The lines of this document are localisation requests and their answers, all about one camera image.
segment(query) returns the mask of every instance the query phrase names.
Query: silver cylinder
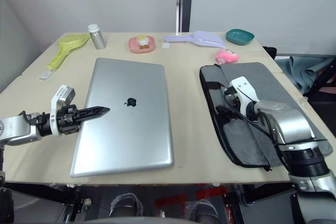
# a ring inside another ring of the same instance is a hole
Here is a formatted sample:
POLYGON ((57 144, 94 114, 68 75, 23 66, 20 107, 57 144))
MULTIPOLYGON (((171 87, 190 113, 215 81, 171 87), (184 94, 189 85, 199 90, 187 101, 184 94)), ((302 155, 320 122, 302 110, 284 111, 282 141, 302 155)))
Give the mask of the silver cylinder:
POLYGON ((99 30, 99 27, 95 24, 89 25, 89 32, 96 49, 104 49, 106 47, 106 43, 104 41, 103 35, 101 34, 101 31, 99 30))

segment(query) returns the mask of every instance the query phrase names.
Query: table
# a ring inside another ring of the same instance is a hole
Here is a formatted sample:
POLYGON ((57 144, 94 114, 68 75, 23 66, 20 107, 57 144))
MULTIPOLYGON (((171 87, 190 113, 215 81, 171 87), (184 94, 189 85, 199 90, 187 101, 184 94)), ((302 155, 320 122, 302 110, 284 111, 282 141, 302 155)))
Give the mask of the table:
MULTIPOLYGON (((155 38, 156 49, 147 54, 133 54, 128 49, 128 40, 137 35, 104 34, 107 40, 104 50, 96 50, 89 40, 85 46, 72 52, 46 81, 38 81, 59 50, 57 43, 52 44, 0 95, 0 117, 13 116, 22 110, 49 113, 50 100, 61 84, 75 89, 76 96, 72 103, 79 109, 83 108, 94 62, 98 57, 161 64, 165 68, 169 96, 174 166, 126 174, 71 178, 69 171, 77 134, 47 136, 35 143, 5 147, 4 171, 8 182, 115 185, 288 181, 283 167, 275 167, 271 172, 262 168, 243 168, 233 164, 221 148, 198 75, 200 67, 215 63, 218 48, 178 42, 170 43, 170 48, 166 49, 162 48, 164 33, 148 33, 155 38)), ((226 43, 229 49, 239 54, 239 62, 263 63, 336 148, 335 137, 257 40, 245 46, 226 43)), ((328 157, 327 163, 336 171, 336 155, 328 157)))

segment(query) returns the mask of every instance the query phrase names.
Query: wall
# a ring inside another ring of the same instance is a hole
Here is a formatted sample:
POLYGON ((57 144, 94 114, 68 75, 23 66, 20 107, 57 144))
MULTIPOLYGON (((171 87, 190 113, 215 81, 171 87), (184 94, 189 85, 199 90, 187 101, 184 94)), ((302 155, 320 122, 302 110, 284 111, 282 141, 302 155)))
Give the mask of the wall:
POLYGON ((192 0, 190 30, 241 28, 282 53, 336 54, 336 0, 192 0))
POLYGON ((65 32, 175 31, 176 0, 8 0, 44 48, 65 32))
POLYGON ((37 57, 38 48, 5 0, 0 0, 0 93, 37 57))

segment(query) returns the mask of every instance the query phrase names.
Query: laptop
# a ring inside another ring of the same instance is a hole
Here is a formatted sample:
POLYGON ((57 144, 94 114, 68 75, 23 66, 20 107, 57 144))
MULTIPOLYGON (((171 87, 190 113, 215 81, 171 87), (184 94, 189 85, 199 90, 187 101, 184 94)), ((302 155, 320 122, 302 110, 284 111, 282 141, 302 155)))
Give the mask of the laptop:
POLYGON ((85 107, 110 108, 82 123, 71 177, 127 173, 173 165, 164 68, 98 58, 85 107))

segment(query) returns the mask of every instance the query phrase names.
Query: pink plate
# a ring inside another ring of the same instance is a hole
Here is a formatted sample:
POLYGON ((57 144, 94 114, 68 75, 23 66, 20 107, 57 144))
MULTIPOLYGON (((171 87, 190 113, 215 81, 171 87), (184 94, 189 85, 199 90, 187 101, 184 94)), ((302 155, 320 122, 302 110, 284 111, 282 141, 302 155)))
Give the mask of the pink plate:
POLYGON ((131 52, 135 52, 136 54, 140 52, 150 52, 155 49, 155 40, 152 36, 147 36, 149 39, 148 47, 140 47, 137 43, 137 37, 130 38, 128 41, 128 46, 131 52))

